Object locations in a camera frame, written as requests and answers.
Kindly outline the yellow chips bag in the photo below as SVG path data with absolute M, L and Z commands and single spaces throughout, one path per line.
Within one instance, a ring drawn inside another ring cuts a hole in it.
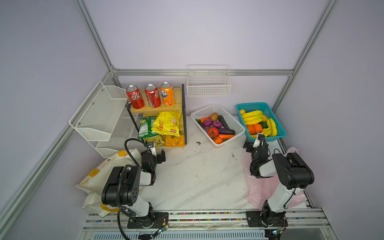
M 160 112 L 152 125 L 152 131 L 165 136 L 180 136 L 181 111 Z

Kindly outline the pink plastic grocery bag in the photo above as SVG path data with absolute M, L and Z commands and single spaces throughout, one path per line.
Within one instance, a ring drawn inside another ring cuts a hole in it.
M 280 181 L 277 175 L 271 178 L 257 179 L 250 173 L 251 153 L 243 150 L 242 165 L 245 171 L 248 184 L 248 193 L 246 200 L 256 209 L 261 209 L 265 200 L 269 199 L 277 189 Z M 288 204 L 289 209 L 298 209 L 307 207 L 307 197 L 304 191 L 296 193 L 291 202 Z

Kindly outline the orange soda can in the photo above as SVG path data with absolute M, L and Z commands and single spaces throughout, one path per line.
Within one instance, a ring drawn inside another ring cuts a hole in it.
M 161 85 L 161 94 L 165 106 L 173 106 L 175 104 L 175 94 L 171 83 L 164 82 Z

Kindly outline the white canvas tote bag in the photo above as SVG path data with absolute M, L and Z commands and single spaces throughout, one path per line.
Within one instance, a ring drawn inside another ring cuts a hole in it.
M 138 149 L 119 151 L 108 157 L 100 165 L 91 170 L 83 180 L 76 185 L 76 188 L 83 190 L 88 195 L 83 203 L 82 209 L 91 214 L 96 214 L 103 218 L 110 213 L 116 213 L 118 209 L 102 203 L 102 191 L 114 167 L 124 167 L 126 165 L 135 166 L 131 156 L 139 163 L 141 154 Z

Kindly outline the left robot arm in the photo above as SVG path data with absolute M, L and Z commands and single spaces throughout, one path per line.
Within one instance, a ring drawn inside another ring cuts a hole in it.
M 128 150 L 129 142 L 141 143 L 146 148 L 141 153 L 140 163 Z M 121 214 L 128 217 L 128 229 L 161 229 L 168 225 L 169 213 L 155 212 L 153 205 L 139 196 L 139 191 L 140 187 L 154 185 L 157 165 L 166 161 L 166 153 L 161 150 L 157 154 L 153 144 L 134 138 L 127 139 L 124 147 L 133 164 L 112 169 L 102 191 L 102 203 L 118 208 L 119 225 L 122 224 Z

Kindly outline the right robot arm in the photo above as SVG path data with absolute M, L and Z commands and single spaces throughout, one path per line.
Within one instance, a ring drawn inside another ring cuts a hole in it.
M 315 181 L 313 171 L 298 153 L 274 153 L 263 134 L 254 142 L 245 141 L 243 148 L 251 154 L 249 171 L 256 179 L 278 176 L 279 185 L 273 195 L 265 200 L 260 211 L 246 212 L 249 227 L 285 227 L 286 210 L 294 196 Z

